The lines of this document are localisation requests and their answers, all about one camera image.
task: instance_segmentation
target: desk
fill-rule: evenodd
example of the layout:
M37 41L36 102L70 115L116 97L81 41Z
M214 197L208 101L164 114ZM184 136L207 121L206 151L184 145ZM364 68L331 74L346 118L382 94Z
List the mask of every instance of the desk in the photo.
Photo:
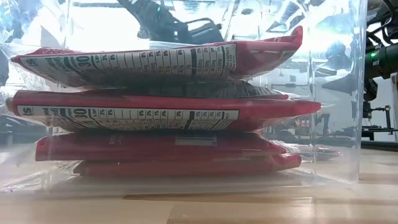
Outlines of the desk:
M398 223L398 153L362 150L352 189L1 201L1 223Z

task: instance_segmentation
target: cable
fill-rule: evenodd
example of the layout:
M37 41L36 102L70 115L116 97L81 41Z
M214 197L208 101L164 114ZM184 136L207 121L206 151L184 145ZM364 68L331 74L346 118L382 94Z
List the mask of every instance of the cable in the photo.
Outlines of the cable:
M385 15L385 16L382 16L382 17L371 19L369 22L367 22L367 25L369 26L369 25L372 25L372 24L375 24L375 23L378 23L378 22L384 22L384 21L386 21L386 19L388 19L390 17L391 17L391 15L388 14L388 15Z
M380 30L384 29L385 27L391 25L394 20L396 19L396 9L394 8L394 6L391 4L390 0L383 0L384 4L387 6L388 11L390 12L390 21L382 26L380 26L379 28L375 29L374 31L371 32L371 34L375 34L377 32L379 32Z
M389 44L389 45L394 44L394 43L391 41L391 38L390 38L390 37L388 36L388 34L386 33L386 28L384 28L384 29L381 31L381 34L382 34L382 36L383 36L384 41L386 41L387 44Z
M377 44L380 44L380 45L384 46L384 44L383 44L383 42L381 41L381 39L378 38L376 35L374 35L374 34L368 32L368 31L366 31L366 36L367 36L369 39L375 41Z

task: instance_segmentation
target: printed number 30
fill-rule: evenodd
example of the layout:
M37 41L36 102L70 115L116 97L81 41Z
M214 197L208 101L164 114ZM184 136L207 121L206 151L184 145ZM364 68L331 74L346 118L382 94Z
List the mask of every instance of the printed number 30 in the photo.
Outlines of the printed number 30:
M77 56L76 61L79 66L91 66L89 56Z

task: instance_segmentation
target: light wood tabletop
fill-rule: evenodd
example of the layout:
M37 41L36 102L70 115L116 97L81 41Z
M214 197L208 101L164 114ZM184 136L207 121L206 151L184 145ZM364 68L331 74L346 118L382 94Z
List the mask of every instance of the light wood tabletop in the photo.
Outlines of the light wood tabletop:
M1 223L398 223L398 153L362 150L350 189L285 188L261 194L140 195L2 200Z

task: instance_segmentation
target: black machine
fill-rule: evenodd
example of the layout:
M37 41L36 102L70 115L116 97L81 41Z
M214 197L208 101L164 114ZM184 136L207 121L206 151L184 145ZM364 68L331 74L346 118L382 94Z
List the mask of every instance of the black machine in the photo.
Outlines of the black machine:
M374 133L392 134L398 129L391 127L390 106L383 108L371 108L370 101L377 97L377 83L373 80L377 77L388 79L392 73L398 72L398 44L391 40L398 39L398 10L397 0L383 0L384 5L377 11L375 18L368 21L368 26L380 23L380 27L372 32L367 32L365 73L364 73L364 103L363 118L372 118L373 111L384 111L386 113L386 125L363 126L362 137L374 141ZM385 46L376 33L381 32L383 40L389 44Z
M221 24L215 24L209 18L182 22L175 18L171 11L173 7L166 6L164 1L157 4L148 0L118 0L115 3L80 3L76 7L123 7L127 9L140 23L141 29L137 36L154 41L175 42L184 44L206 44L222 42ZM189 25L202 24L198 28L189 29Z

